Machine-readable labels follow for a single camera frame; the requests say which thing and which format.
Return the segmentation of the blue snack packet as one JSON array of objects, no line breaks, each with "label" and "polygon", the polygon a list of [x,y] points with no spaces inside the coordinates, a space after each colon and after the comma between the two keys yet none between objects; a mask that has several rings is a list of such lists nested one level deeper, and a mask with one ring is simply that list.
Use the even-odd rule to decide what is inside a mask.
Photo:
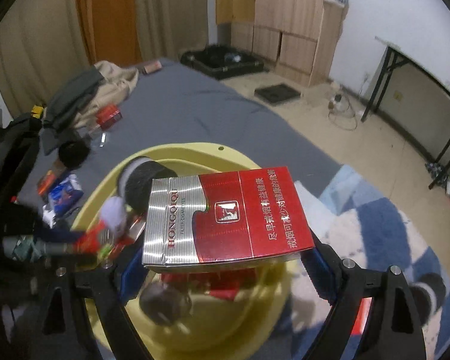
[{"label": "blue snack packet", "polygon": [[49,205],[58,218],[63,217],[80,200],[83,189],[76,174],[68,174],[49,192]]}]

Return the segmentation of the blue white checkered blanket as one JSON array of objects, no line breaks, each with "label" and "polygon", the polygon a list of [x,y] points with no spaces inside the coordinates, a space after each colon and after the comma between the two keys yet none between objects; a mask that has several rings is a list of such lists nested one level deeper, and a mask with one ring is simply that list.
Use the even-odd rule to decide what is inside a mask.
[{"label": "blue white checkered blanket", "polygon": [[439,359],[450,346],[450,276],[412,221],[352,167],[344,165],[317,196],[296,181],[311,229],[341,258],[363,268],[384,271],[399,266],[409,284],[439,275],[445,299],[424,325],[428,359]]}]

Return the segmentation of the round metal tin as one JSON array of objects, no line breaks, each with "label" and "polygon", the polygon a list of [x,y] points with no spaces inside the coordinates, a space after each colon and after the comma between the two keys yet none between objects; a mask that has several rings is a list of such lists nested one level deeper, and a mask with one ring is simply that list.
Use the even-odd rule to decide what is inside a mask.
[{"label": "round metal tin", "polygon": [[139,295],[139,308],[156,325],[171,326],[189,314],[189,295],[172,285],[155,281]]}]

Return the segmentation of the black suitcase on floor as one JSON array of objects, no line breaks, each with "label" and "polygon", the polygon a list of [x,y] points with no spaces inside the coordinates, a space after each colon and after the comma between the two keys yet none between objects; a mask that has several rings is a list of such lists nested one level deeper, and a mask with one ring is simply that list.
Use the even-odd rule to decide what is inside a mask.
[{"label": "black suitcase on floor", "polygon": [[248,51],[231,46],[209,45],[202,50],[186,51],[180,62],[215,80],[225,80],[263,72],[265,64]]}]

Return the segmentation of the beige curtain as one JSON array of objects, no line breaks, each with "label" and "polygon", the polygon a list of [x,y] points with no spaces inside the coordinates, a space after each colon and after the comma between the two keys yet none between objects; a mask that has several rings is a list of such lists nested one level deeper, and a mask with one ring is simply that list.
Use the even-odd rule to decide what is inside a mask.
[{"label": "beige curtain", "polygon": [[207,41],[207,0],[13,0],[0,22],[1,97],[17,117],[96,62],[178,59]]}]

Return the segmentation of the beige clothing pile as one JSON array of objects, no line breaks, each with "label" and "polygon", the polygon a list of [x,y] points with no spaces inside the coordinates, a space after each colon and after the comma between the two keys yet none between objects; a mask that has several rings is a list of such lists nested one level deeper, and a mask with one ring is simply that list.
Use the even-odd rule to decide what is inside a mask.
[{"label": "beige clothing pile", "polygon": [[124,102],[139,80],[136,67],[119,67],[103,60],[69,80],[49,101],[41,136],[43,152],[50,155],[67,133],[97,125],[97,113]]}]

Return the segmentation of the small red box on bed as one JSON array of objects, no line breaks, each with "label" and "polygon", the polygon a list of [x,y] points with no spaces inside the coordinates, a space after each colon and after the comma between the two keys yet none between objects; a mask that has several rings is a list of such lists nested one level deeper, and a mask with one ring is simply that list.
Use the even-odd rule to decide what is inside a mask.
[{"label": "small red box on bed", "polygon": [[121,111],[116,105],[113,104],[100,108],[96,114],[96,122],[103,131],[108,130],[121,119]]}]

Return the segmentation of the wooden cabinet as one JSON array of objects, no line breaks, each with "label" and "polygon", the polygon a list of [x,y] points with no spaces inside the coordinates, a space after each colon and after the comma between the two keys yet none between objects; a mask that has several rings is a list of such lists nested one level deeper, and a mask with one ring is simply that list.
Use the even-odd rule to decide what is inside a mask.
[{"label": "wooden cabinet", "polygon": [[228,44],[302,86],[328,80],[345,11],[340,0],[215,0]]}]

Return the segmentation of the black folding table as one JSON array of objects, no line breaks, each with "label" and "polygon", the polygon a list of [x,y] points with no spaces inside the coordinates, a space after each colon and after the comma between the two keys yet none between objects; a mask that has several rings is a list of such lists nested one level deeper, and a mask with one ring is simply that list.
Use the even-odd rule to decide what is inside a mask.
[{"label": "black folding table", "polygon": [[450,171],[450,84],[402,47],[375,39],[385,52],[360,121],[372,115],[382,118],[431,168],[429,189],[445,185]]}]

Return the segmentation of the red cigarette box with QR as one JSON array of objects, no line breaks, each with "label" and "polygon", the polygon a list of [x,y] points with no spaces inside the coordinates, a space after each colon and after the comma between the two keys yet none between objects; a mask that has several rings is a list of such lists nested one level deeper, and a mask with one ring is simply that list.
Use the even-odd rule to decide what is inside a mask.
[{"label": "red cigarette box with QR", "polygon": [[241,269],[314,246],[285,166],[156,179],[142,264],[155,272]]}]

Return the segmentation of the grey bed sheet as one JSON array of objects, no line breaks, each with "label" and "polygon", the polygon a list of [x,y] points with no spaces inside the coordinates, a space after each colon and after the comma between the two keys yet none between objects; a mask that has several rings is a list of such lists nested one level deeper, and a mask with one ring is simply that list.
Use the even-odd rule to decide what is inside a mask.
[{"label": "grey bed sheet", "polygon": [[341,168],[268,107],[168,59],[140,76],[106,137],[95,135],[76,175],[90,196],[122,160],[153,146],[209,142],[241,152],[261,167],[286,166],[314,196]]}]

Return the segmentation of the black flat tray on floor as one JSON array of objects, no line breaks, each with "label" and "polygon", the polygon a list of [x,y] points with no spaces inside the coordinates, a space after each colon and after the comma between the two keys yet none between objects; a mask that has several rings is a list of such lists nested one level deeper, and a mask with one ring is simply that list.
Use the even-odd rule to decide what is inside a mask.
[{"label": "black flat tray on floor", "polygon": [[302,94],[289,85],[277,84],[256,88],[254,95],[265,102],[275,105],[295,98],[300,98]]}]

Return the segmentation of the yellow plastic tray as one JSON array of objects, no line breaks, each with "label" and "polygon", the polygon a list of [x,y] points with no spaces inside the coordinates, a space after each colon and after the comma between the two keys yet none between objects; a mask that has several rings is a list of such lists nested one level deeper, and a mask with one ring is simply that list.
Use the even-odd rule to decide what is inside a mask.
[{"label": "yellow plastic tray", "polygon": [[[178,176],[256,169],[257,164],[228,146],[194,142],[156,145],[113,161],[93,189],[73,222],[75,230],[92,229],[107,197],[116,194],[120,172],[131,160],[147,157]],[[139,297],[125,311],[139,339],[154,359],[252,359],[266,348],[291,293],[297,260],[271,259],[230,267],[159,268],[139,282],[144,291],[163,278],[173,283],[189,301],[185,315],[169,326],[160,326],[139,307]]]}]

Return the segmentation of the black round cap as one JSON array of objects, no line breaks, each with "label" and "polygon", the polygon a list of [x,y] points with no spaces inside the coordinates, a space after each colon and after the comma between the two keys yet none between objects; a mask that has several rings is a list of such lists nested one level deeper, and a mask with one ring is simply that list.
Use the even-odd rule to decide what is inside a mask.
[{"label": "black round cap", "polygon": [[90,147],[84,141],[67,141],[58,148],[58,159],[68,169],[81,166],[90,154]]}]

